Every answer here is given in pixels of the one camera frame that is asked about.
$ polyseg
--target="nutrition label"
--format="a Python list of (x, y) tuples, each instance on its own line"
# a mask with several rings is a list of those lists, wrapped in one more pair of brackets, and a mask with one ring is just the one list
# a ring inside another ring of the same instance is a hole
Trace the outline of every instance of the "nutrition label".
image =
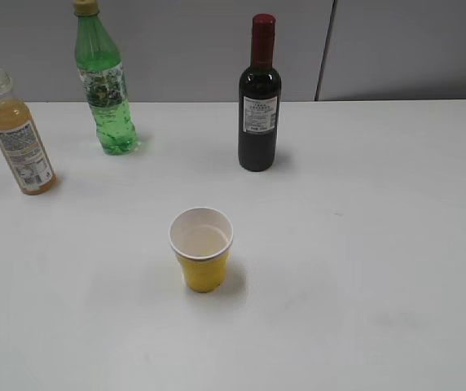
[(251, 99), (244, 96), (244, 132), (260, 134), (273, 130), (278, 97)]
[(0, 145), (24, 189), (38, 190), (54, 176), (31, 121), (0, 130)]

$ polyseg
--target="bottle label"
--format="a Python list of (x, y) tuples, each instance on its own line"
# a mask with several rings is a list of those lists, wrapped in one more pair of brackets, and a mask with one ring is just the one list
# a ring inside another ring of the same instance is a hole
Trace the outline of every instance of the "bottle label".
[(123, 100), (126, 100), (125, 74), (122, 63), (97, 72), (78, 70), (90, 106), (107, 108), (121, 104)]
[(244, 132), (262, 134), (275, 128), (278, 97), (251, 99), (244, 96)]
[(0, 130), (0, 146), (25, 190), (39, 190), (54, 176), (31, 121), (12, 130)]

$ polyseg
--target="paper cup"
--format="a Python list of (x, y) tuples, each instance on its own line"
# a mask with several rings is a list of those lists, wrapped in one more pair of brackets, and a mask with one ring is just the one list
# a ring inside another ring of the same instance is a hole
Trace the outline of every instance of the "paper cup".
[(216, 209), (189, 209), (169, 228), (169, 243), (186, 284), (197, 292), (211, 292), (222, 283), (232, 242), (233, 227)]

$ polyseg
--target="white table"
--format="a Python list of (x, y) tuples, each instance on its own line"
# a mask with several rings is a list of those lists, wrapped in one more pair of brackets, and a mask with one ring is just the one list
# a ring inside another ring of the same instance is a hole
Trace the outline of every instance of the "white table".
[[(466, 389), (466, 101), (285, 103), (259, 174), (234, 103), (132, 104), (128, 156), (30, 107), (60, 183), (0, 154), (0, 391)], [(205, 295), (167, 237), (196, 205), (235, 228)]]

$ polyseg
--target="barcode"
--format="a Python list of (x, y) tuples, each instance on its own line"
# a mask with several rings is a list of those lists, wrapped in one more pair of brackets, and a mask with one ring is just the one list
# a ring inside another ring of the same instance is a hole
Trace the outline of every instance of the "barcode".
[(25, 185), (33, 185), (34, 183), (39, 184), (43, 182), (41, 178), (39, 177), (39, 175), (36, 175), (35, 177), (30, 177), (30, 178), (23, 178), (23, 180), (24, 180)]

